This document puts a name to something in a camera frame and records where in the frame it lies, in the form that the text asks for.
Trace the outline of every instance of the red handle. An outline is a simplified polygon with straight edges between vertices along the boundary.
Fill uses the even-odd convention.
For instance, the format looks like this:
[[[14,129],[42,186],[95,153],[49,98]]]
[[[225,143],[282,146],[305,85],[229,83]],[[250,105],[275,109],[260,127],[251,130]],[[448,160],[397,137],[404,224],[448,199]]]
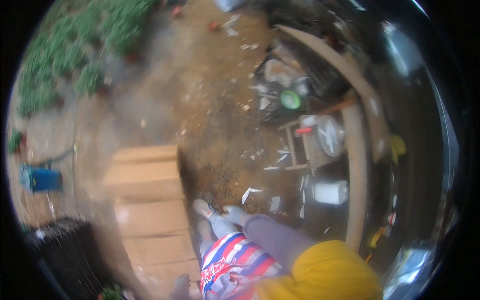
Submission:
[[[296,133],[296,134],[302,134],[302,133],[308,133],[308,132],[312,132],[312,128],[311,128],[311,127],[298,128],[298,129],[295,130],[295,133]]]

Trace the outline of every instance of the yellow object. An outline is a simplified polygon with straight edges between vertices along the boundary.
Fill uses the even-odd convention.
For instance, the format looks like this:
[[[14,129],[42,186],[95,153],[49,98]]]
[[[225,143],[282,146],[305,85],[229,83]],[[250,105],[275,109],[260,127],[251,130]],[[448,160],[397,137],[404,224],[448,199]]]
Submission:
[[[392,135],[390,139],[392,144],[392,160],[395,165],[398,165],[398,157],[407,153],[407,148],[405,147],[405,142],[398,135]]]
[[[385,227],[380,227],[375,233],[375,235],[372,238],[372,241],[370,242],[370,247],[375,248],[377,246],[377,241],[378,239],[385,233],[386,228]]]
[[[261,300],[381,300],[375,272],[344,242],[331,240],[310,247],[293,265],[291,276],[262,279]]]

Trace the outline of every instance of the blue container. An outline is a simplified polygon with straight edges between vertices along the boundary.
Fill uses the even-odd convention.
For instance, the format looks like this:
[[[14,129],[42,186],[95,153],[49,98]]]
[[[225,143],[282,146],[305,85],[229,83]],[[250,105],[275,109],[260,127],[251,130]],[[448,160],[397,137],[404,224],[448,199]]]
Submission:
[[[20,183],[30,192],[60,191],[62,176],[56,170],[22,165],[20,166]]]

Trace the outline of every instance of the gray sweatpants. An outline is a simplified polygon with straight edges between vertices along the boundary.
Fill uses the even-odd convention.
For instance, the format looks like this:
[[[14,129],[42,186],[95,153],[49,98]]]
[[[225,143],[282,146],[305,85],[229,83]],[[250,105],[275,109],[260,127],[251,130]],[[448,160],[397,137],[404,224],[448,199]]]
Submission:
[[[212,229],[220,239],[237,228],[221,216],[211,219]],[[253,215],[245,222],[243,234],[247,240],[259,245],[270,254],[282,267],[291,271],[296,259],[316,242],[301,232],[288,226],[278,224],[265,215]],[[202,256],[213,245],[213,241],[203,241],[200,245]]]

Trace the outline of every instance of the green lid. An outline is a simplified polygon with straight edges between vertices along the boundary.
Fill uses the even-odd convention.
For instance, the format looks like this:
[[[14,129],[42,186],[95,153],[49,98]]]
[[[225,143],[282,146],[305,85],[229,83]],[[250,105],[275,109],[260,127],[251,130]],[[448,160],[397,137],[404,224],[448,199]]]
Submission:
[[[292,91],[285,91],[280,95],[280,102],[288,109],[297,109],[300,107],[299,96]]]

